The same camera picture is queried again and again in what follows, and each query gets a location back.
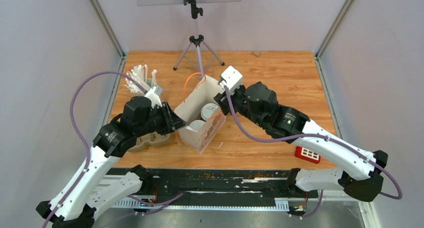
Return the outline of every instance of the tripod stand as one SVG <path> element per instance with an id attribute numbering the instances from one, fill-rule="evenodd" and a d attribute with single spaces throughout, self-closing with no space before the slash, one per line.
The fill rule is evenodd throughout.
<path id="1" fill-rule="evenodd" d="M 197 59 L 197 70 L 204 74 L 208 68 L 209 65 L 211 65 L 214 58 L 218 59 L 218 61 L 221 63 L 222 66 L 225 65 L 224 61 L 215 53 L 215 51 L 204 41 L 203 35 L 199 34 L 199 26 L 198 26 L 198 16 L 203 16 L 203 9 L 198 8 L 196 4 L 196 0 L 184 0 L 184 5 L 190 4 L 191 7 L 191 18 L 193 19 L 193 26 L 194 26 L 194 36 L 191 36 L 188 40 L 189 43 L 187 47 L 182 52 L 181 56 L 179 57 L 177 63 L 173 67 L 174 70 L 177 70 L 178 65 L 180 64 L 181 60 L 186 57 L 187 50 L 189 50 L 190 46 L 194 44 L 196 46 L 196 59 Z M 207 49 L 213 54 L 212 59 L 210 60 L 209 64 L 207 65 L 206 69 L 203 70 L 203 63 L 202 63 L 202 55 L 200 52 L 200 44 L 203 43 Z M 190 61 L 190 59 L 187 58 L 187 60 L 190 62 L 191 65 L 195 67 L 195 65 Z"/>

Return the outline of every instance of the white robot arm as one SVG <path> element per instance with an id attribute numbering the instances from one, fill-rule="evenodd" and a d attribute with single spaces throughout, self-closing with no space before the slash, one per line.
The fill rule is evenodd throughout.
<path id="1" fill-rule="evenodd" d="M 47 219 L 54 211 L 49 219 L 53 222 L 53 228 L 92 227 L 94 221 L 108 208 L 124 197 L 149 186 L 147 182 L 153 175 L 138 165 L 121 180 L 94 193 L 103 176 L 136 144 L 137 138 L 152 132 L 165 135 L 186 125 L 167 102 L 161 103 L 156 94 L 156 87 L 152 87 L 144 97 L 133 97 L 125 104 L 122 114 L 100 129 L 90 148 L 88 167 L 85 168 L 84 161 L 55 198 L 40 202 L 36 208 L 37 212 Z M 82 172 L 84 175 L 81 180 L 74 185 Z M 60 204 L 60 200 L 69 191 L 69 196 Z"/>
<path id="2" fill-rule="evenodd" d="M 219 84 L 229 91 L 231 102 L 225 92 L 217 94 L 214 99 L 224 115 L 230 112 L 232 103 L 236 112 L 264 129 L 272 138 L 298 135 L 298 138 L 285 141 L 320 154 L 337 165 L 337 168 L 325 170 L 292 169 L 286 182 L 288 185 L 303 191 L 344 190 L 349 196 L 362 201 L 372 201 L 379 194 L 383 177 L 380 175 L 381 171 L 368 161 L 385 167 L 388 158 L 386 153 L 362 150 L 335 137 L 299 110 L 280 105 L 276 93 L 261 82 L 247 88 L 242 83 L 243 76 L 232 66 L 221 74 Z M 326 139 L 304 134 L 317 134 Z M 362 159 L 337 142 L 347 144 L 367 159 Z"/>

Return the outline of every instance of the metal frame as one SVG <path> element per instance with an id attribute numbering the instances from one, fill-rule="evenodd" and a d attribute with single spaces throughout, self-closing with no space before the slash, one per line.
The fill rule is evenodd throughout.
<path id="1" fill-rule="evenodd" d="M 141 199 L 144 198 L 140 195 L 135 197 Z M 182 209 L 182 210 L 238 210 L 238 211 L 278 211 L 284 212 L 289 211 L 289 202 L 287 199 L 275 199 L 275 206 L 210 206 L 210 205 L 169 205 L 164 209 Z M 125 197 L 121 201 L 117 202 L 111 208 L 131 208 L 140 209 L 142 205 L 138 201 L 134 201 L 132 198 Z M 149 207 L 149 209 L 157 209 L 159 206 Z"/>
<path id="2" fill-rule="evenodd" d="M 126 56 L 121 58 L 121 61 L 120 61 L 120 64 L 119 64 L 119 67 L 118 67 L 118 70 L 117 70 L 118 72 L 124 71 L 124 66 L 125 66 L 126 61 L 127 61 Z M 105 125 L 109 122 L 109 118 L 111 116 L 112 108 L 114 107 L 115 98 L 116 98 L 116 95 L 117 95 L 117 92 L 118 92 L 119 83 L 121 81 L 121 78 L 122 77 L 120 75 L 115 75 L 115 80 L 113 82 L 112 91 L 111 91 L 110 96 L 109 96 L 109 101 L 107 103 L 107 108 L 106 108 L 106 111 L 104 113 L 104 117 L 103 117 L 103 121 L 102 121 L 101 125 Z"/>
<path id="3" fill-rule="evenodd" d="M 338 137 L 342 138 L 343 136 L 343 131 L 340 127 L 340 124 L 338 122 L 338 111 L 335 108 L 335 106 L 333 105 L 334 101 L 333 101 L 333 96 L 331 94 L 330 89 L 328 88 L 327 85 L 327 76 L 325 74 L 325 71 L 323 69 L 323 65 L 321 62 L 321 57 L 323 56 L 326 48 L 328 47 L 330 41 L 332 40 L 333 36 L 335 35 L 335 33 L 337 32 L 340 24 L 342 23 L 343 19 L 345 18 L 347 12 L 349 11 L 349 9 L 351 8 L 352 4 L 354 3 L 355 0 L 346 0 L 345 3 L 343 4 L 343 7 L 341 8 L 340 12 L 338 13 L 335 21 L 333 22 L 332 26 L 330 27 L 326 37 L 324 38 L 322 44 L 320 45 L 318 51 L 314 54 L 315 56 L 315 63 L 318 69 L 318 73 L 319 73 L 319 77 L 321 79 L 322 82 L 322 86 L 324 89 L 324 93 L 325 93 L 325 97 L 327 99 L 327 103 L 328 103 L 328 107 L 330 109 L 331 112 L 331 116 L 334 122 L 334 126 L 337 132 Z M 119 68 L 118 71 L 121 72 L 124 70 L 124 66 L 125 66 L 125 62 L 126 62 L 126 54 L 125 52 L 122 50 L 118 39 L 116 38 L 115 34 L 112 31 L 112 28 L 110 27 L 103 11 L 100 8 L 100 5 L 98 3 L 97 0 L 89 0 L 90 4 L 92 5 L 97 17 L 99 18 L 101 24 L 104 27 L 104 30 L 106 32 L 106 34 L 108 35 L 109 39 L 111 40 L 113 47 L 115 48 L 117 54 L 120 56 L 121 58 L 121 62 L 119 64 Z M 107 105 L 107 109 L 103 118 L 103 124 L 107 123 L 109 120 L 109 116 L 110 113 L 112 111 L 112 107 L 115 101 L 115 96 L 119 87 L 119 83 L 120 83 L 121 78 L 120 77 L 116 77 L 114 80 L 114 86 L 112 89 L 112 92 L 110 94 L 110 98 L 109 98 L 109 103 Z M 323 200 L 353 200 L 351 197 L 346 196 L 343 192 L 337 192 L 337 191 L 324 191 L 324 197 Z M 376 228 L 381 228 L 380 225 L 380 221 L 379 218 L 377 216 L 376 213 L 376 209 L 374 207 L 374 204 L 372 202 L 358 202 L 359 207 L 361 209 L 361 214 L 362 214 L 362 218 L 364 221 L 364 224 L 366 226 L 366 228 L 371 228 L 371 227 L 376 227 Z"/>
<path id="4" fill-rule="evenodd" d="M 105 14 L 103 13 L 100 4 L 97 0 L 88 0 L 91 4 L 91 6 L 94 9 L 95 14 L 98 17 L 98 20 L 100 21 L 101 25 L 104 28 L 104 31 L 106 32 L 107 36 L 109 37 L 110 41 L 112 42 L 113 47 L 115 48 L 117 54 L 120 56 L 121 60 L 125 57 L 125 53 L 122 50 L 122 47 L 120 46 L 117 37 L 115 36 L 114 32 L 112 31 L 112 28 L 106 19 Z"/>
<path id="5" fill-rule="evenodd" d="M 354 1 L 355 0 L 346 0 L 344 2 L 343 7 L 341 8 L 340 12 L 338 13 L 334 23 L 332 24 L 330 30 L 328 31 L 326 37 L 324 38 L 324 41 L 322 42 L 317 53 L 315 54 L 315 56 L 317 58 L 320 58 L 323 55 L 324 51 L 326 50 L 327 46 L 329 45 L 329 42 L 333 38 L 333 35 L 336 33 L 337 29 L 339 28 L 340 23 L 345 18 L 346 13 L 349 11 L 349 9 L 351 8 Z"/>

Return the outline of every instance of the gray floor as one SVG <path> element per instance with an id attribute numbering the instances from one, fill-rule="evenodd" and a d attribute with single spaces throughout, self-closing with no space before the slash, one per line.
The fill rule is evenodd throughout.
<path id="1" fill-rule="evenodd" d="M 316 202 L 309 201 L 312 211 Z M 94 224 L 94 228 L 105 225 L 118 217 L 131 213 L 130 209 L 111 208 Z M 233 228 L 233 227 L 302 227 L 302 228 L 365 228 L 357 202 L 325 201 L 319 211 L 311 218 L 297 220 L 282 212 L 259 211 L 200 211 L 200 210 L 163 210 L 156 214 L 130 216 L 117 221 L 110 228 Z"/>

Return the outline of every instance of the red box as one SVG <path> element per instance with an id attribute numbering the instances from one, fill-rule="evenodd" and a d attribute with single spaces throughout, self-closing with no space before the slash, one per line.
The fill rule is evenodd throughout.
<path id="1" fill-rule="evenodd" d="M 296 147 L 296 152 L 294 153 L 294 156 L 314 164 L 318 164 L 321 161 L 321 156 L 319 154 L 300 146 Z"/>

